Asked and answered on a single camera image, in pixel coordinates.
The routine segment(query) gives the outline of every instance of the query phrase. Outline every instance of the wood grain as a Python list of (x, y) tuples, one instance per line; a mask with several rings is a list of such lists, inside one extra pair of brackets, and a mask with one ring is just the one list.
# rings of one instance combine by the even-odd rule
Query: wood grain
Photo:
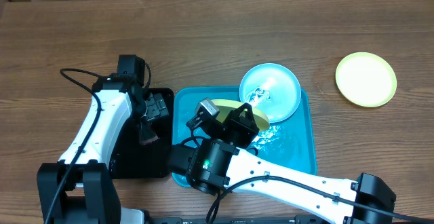
[[(381, 177), (395, 210), (434, 218), (434, 0), (103, 0), (6, 3), (0, 19), (0, 222), (41, 223), (36, 172), (76, 135), (89, 95), (63, 67), (115, 71), (137, 54), (153, 87), (237, 85), (256, 64), (291, 69), (310, 99), (319, 175)], [(376, 109), (339, 93), (342, 57), (373, 52), (394, 68), (395, 97)], [(77, 79), (92, 84), (91, 77)], [(213, 197), (171, 178), (115, 181), (124, 206), (203, 218)], [(220, 217), (300, 210), (230, 195)]]
[(5, 5), (6, 2), (8, 2), (8, 0), (0, 0), (0, 18), (1, 18), (1, 14), (3, 13), (3, 6)]

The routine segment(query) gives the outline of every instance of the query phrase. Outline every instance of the light blue plate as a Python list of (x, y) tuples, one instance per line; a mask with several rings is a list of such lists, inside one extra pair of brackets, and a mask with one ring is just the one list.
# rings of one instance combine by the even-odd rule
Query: light blue plate
[(270, 123), (289, 118), (300, 104), (297, 77), (280, 64), (260, 64), (250, 69), (239, 86), (239, 99), (260, 109)]
[[(184, 88), (179, 91), (175, 96), (172, 143), (178, 144), (190, 136), (190, 130), (185, 123), (195, 115), (199, 101), (204, 98), (239, 100), (238, 91), (238, 86)], [(202, 129), (197, 129), (195, 134), (209, 138)], [(193, 142), (186, 145), (195, 146)], [(259, 133), (250, 147), (258, 149), (258, 157), (261, 159), (301, 172), (317, 174), (307, 93), (302, 90), (300, 105), (291, 118), (272, 124), (267, 131)], [(173, 174), (173, 177), (179, 185), (190, 187), (184, 176)]]

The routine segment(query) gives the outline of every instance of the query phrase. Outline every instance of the blue tray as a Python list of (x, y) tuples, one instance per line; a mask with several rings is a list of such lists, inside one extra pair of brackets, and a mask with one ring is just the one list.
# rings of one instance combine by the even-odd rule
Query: blue tray
[[(179, 91), (175, 96), (173, 144), (178, 144), (190, 136), (190, 130), (185, 123), (195, 115), (197, 103), (204, 98), (239, 101), (239, 87), (198, 87), (184, 88)], [(197, 129), (195, 134), (209, 138), (202, 129)], [(186, 145), (195, 147), (193, 142)], [(300, 105), (290, 118), (271, 124), (267, 131), (259, 133), (249, 147), (257, 148), (258, 157), (268, 162), (309, 174), (317, 174), (315, 142), (307, 93), (302, 89)], [(179, 185), (190, 187), (184, 176), (173, 174), (173, 177)]]

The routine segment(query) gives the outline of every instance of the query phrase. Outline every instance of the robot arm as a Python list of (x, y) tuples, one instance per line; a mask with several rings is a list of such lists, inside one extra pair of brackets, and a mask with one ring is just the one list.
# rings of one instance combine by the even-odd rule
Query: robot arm
[[(248, 104), (242, 106), (241, 111), (246, 111), (245, 117), (242, 117), (239, 109), (229, 113), (223, 123), (217, 121), (207, 109), (197, 110), (196, 117), (200, 119), (195, 121), (202, 121), (201, 128), (212, 138), (203, 139), (199, 148), (187, 147), (182, 143), (174, 145), (168, 162), (170, 170), (184, 175), (193, 188), (205, 193), (215, 195), (220, 190), (231, 188), (234, 192), (265, 195), (308, 211), (329, 223), (392, 222), (392, 217), (335, 201), (340, 198), (393, 212), (396, 195), (376, 176), (363, 173), (357, 181), (329, 179), (278, 166), (248, 153), (245, 148), (257, 135), (258, 128), (251, 107)], [(245, 182), (252, 177), (266, 175), (270, 177), (247, 184)], [(274, 181), (274, 176), (301, 183), (306, 188), (320, 190), (336, 198), (325, 198), (300, 185)]]
[[(90, 160), (96, 160), (98, 163), (105, 163), (108, 167), (121, 128), (125, 121), (131, 117), (132, 104), (130, 95), (118, 90), (101, 90), (96, 93), (96, 96), (98, 96), (101, 101), (101, 116), (83, 153), (79, 156), (77, 164), (87, 164)], [(64, 160), (65, 164), (69, 164), (74, 158), (78, 147), (81, 142), (83, 142), (95, 118), (96, 109), (96, 100), (92, 97), (89, 112), (81, 125), (80, 131), (73, 143), (62, 156), (60, 156), (59, 161)]]
[[(141, 126), (146, 113), (142, 91), (145, 66), (144, 60), (135, 55), (120, 55), (117, 72), (98, 77), (92, 86), (102, 110), (75, 165), (72, 160), (96, 117), (98, 105), (94, 97), (70, 147), (57, 163), (43, 163), (39, 168), (37, 184), (46, 223), (144, 223), (144, 212), (121, 207), (109, 165), (126, 121), (132, 119), (135, 125)], [(65, 181), (63, 187), (60, 179)], [(76, 187), (84, 188), (84, 197), (67, 196), (66, 191)], [(57, 189), (61, 196), (55, 198)]]
[[(355, 201), (356, 198), (356, 191), (351, 189), (351, 185), (356, 184), (355, 181), (313, 176), (278, 166), (248, 153), (245, 149), (239, 149), (239, 153), (232, 156), (226, 172), (230, 181), (224, 187), (227, 188), (242, 180), (262, 175), (280, 176), (346, 200)], [(324, 198), (306, 189), (279, 181), (254, 181), (234, 189), (234, 192), (265, 195), (313, 213), (329, 223), (344, 223), (345, 217), (353, 215), (353, 207), (348, 204), (334, 202), (330, 198)]]

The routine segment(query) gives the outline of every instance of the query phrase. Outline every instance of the yellow plate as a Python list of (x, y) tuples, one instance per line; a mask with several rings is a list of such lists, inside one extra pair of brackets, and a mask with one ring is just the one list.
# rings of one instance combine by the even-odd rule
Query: yellow plate
[[(228, 116), (229, 112), (233, 109), (239, 108), (243, 105), (242, 102), (229, 100), (229, 99), (213, 99), (212, 102), (220, 109), (219, 114), (217, 115), (217, 120), (223, 122), (224, 119)], [(270, 122), (268, 117), (264, 114), (264, 112), (259, 109), (253, 108), (253, 117), (256, 122), (256, 126), (258, 126), (259, 131), (263, 132), (268, 130), (270, 127)]]
[(397, 87), (392, 67), (386, 60), (367, 52), (343, 58), (336, 69), (336, 83), (345, 98), (364, 107), (389, 102)]

